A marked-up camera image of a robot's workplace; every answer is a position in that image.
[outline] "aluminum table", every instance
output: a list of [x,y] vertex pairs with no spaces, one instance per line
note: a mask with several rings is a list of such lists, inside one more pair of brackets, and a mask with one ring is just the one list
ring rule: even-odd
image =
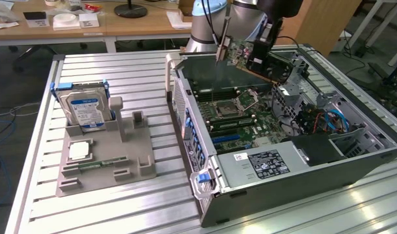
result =
[[[5,233],[397,233],[397,159],[350,186],[214,227],[199,227],[163,98],[165,55],[174,52],[69,55],[53,61]],[[322,56],[309,53],[397,132],[390,113]],[[102,79],[110,84],[110,95],[122,97],[122,115],[142,110],[149,118],[158,176],[55,197],[65,117],[49,83]],[[310,80],[321,90],[333,89],[314,70]]]

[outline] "small circuit board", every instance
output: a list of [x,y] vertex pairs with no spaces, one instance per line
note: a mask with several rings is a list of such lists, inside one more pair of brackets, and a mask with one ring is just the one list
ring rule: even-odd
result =
[[253,50],[253,44],[245,40],[230,40],[226,49],[226,59],[230,65],[235,65],[238,69],[245,68],[247,57]]
[[218,154],[279,143],[286,138],[267,99],[253,89],[237,89],[234,98],[198,102],[211,142]]

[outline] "hard drive label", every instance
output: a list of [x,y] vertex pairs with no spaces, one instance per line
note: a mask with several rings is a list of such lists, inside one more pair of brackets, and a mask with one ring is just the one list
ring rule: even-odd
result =
[[103,125],[101,111],[97,110],[98,100],[95,98],[70,101],[74,116],[83,128],[95,128]]
[[266,179],[289,172],[287,166],[277,150],[247,155],[247,157],[259,179]]

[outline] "hard drive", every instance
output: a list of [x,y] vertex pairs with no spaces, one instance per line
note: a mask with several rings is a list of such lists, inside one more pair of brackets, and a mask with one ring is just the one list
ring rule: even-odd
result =
[[50,92],[61,105],[67,125],[79,125],[82,132],[102,130],[105,121],[113,120],[105,80],[91,83],[59,83],[57,88],[51,84]]

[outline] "label sticker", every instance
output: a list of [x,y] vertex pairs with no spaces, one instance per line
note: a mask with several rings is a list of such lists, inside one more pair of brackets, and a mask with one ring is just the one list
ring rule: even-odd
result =
[[247,157],[259,179],[265,179],[289,172],[289,168],[277,150],[253,154]]
[[233,127],[235,125],[237,125],[237,123],[229,123],[229,124],[219,125],[218,128]]
[[101,111],[97,110],[98,100],[95,98],[70,101],[74,116],[83,128],[99,127],[105,120]]
[[250,123],[251,121],[253,121],[251,119],[239,120],[238,121],[238,124]]
[[83,33],[83,36],[101,36],[102,33]]
[[233,156],[234,156],[235,161],[247,159],[247,153],[235,154]]

